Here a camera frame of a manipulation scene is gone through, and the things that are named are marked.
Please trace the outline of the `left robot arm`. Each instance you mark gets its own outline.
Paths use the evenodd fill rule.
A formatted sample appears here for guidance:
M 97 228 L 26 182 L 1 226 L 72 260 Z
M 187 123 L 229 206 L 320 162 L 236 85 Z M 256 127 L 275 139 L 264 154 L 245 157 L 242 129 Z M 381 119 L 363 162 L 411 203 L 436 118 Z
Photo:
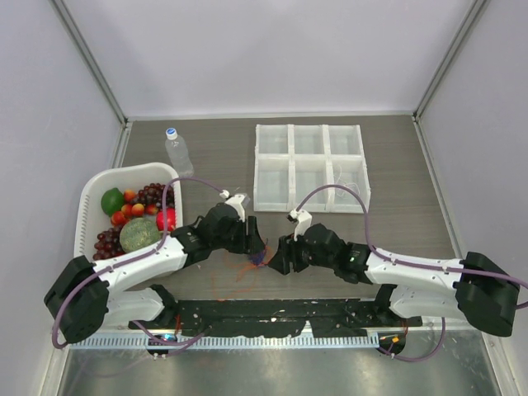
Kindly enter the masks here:
M 110 322 L 136 320 L 169 328 L 176 310 L 167 296 L 151 288 L 134 291 L 133 286 L 202 262 L 219 249 L 240 255 L 264 252 L 256 217 L 242 219 L 231 205 L 218 204 L 193 224 L 136 252 L 95 262 L 73 258 L 44 297 L 54 319 L 53 346 L 81 342 Z

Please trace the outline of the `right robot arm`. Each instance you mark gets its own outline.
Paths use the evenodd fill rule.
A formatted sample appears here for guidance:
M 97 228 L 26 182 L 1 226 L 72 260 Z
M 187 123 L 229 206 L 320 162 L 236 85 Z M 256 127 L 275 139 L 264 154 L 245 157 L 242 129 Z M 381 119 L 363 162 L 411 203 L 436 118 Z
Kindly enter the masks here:
M 346 242 L 322 224 L 280 238 L 268 265 L 282 275 L 319 266 L 348 283 L 378 285 L 372 314 L 384 326 L 417 316 L 454 318 L 497 337 L 512 334 L 521 285 L 478 252 L 450 260 L 404 256 Z

